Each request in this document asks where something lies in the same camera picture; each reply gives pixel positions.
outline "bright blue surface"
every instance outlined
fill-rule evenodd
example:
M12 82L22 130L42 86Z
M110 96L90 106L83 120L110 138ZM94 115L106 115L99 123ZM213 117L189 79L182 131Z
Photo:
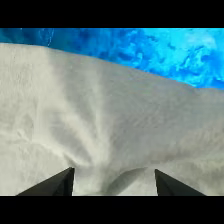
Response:
M224 89L222 28L1 28L0 42L48 46Z

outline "white fabric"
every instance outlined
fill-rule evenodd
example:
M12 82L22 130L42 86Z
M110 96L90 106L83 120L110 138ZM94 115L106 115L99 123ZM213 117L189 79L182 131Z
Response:
M76 168L74 195L156 195L154 169L224 195L224 92L0 44L0 195Z

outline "black object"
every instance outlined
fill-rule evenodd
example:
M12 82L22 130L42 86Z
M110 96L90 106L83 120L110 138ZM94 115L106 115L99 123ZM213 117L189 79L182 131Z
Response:
M159 170L155 177L158 196L205 196Z
M68 168L17 196L72 196L74 174L75 169Z

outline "blue patterned surface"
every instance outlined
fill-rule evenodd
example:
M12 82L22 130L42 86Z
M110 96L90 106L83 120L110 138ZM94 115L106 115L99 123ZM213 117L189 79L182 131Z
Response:
M48 46L224 89L222 28L1 28L0 42Z

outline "blue water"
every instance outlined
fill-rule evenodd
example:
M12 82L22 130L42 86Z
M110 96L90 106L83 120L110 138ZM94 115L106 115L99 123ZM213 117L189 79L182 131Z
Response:
M1 28L0 42L47 46L224 89L222 28Z

